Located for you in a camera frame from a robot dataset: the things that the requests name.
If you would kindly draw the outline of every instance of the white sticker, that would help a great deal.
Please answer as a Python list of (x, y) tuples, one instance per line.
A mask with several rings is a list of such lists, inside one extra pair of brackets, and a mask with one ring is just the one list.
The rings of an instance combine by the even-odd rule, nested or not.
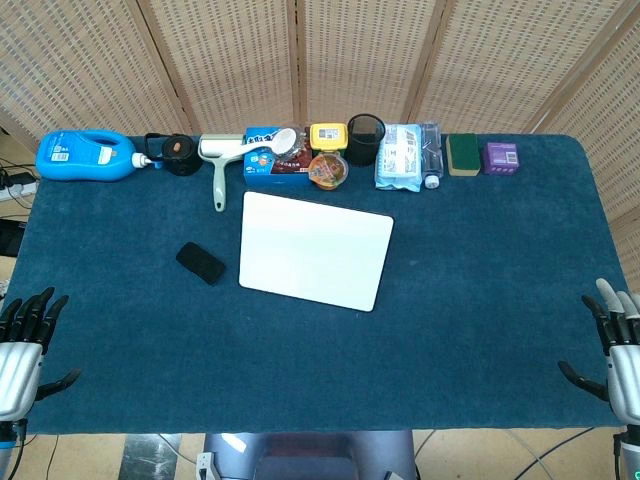
[(98, 157), (98, 165), (106, 165), (111, 161), (111, 147), (100, 147), (100, 156)]
[(67, 160), (69, 160), (68, 153), (56, 152), (51, 154), (52, 162), (66, 162)]
[(335, 140), (340, 136), (340, 130), (337, 128), (321, 128), (318, 130), (318, 137), (325, 140)]

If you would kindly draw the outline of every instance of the power strip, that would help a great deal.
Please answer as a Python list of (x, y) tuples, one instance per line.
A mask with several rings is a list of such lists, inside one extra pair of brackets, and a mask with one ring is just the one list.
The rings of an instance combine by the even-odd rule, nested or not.
[(26, 185), (16, 184), (9, 187), (9, 191), (7, 191), (7, 187), (0, 190), (0, 202), (4, 202), (6, 200), (13, 200), (14, 198), (26, 197), (28, 195), (33, 195), (38, 190), (38, 183), (32, 182), (27, 183)]

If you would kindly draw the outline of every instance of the blue carpet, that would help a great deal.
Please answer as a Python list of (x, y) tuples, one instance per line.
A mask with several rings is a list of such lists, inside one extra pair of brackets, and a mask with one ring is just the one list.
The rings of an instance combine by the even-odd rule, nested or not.
[[(570, 385), (569, 359), (604, 378), (580, 302), (625, 288), (584, 151), (565, 136), (518, 144), (513, 177), (445, 177), (420, 194), (352, 168), (334, 192), (258, 191), (395, 218), (372, 313), (238, 286), (241, 163), (227, 210), (211, 165), (148, 168), (113, 184), (43, 181), (9, 296), (71, 297), (44, 381), (83, 370), (36, 405), (34, 432), (222, 432), (617, 424)], [(194, 241), (227, 265), (211, 287), (175, 261)]]

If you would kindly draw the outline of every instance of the transparent container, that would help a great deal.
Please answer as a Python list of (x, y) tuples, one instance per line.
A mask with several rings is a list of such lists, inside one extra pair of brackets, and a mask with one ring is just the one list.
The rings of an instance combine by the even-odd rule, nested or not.
[(428, 189), (438, 188), (440, 179), (444, 175), (440, 125), (437, 123), (421, 123), (420, 129), (422, 130), (424, 186)]

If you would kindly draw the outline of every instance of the plastic bottle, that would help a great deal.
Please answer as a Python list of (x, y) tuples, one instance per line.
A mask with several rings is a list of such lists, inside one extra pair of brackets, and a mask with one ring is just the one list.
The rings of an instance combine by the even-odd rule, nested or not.
[(422, 156), (424, 161), (424, 186), (428, 189), (438, 188), (444, 175), (442, 151), (440, 149), (440, 127), (437, 123), (423, 123)]
[(36, 168), (51, 180), (112, 182), (151, 164), (133, 142), (109, 130), (58, 130), (48, 133), (36, 153)]

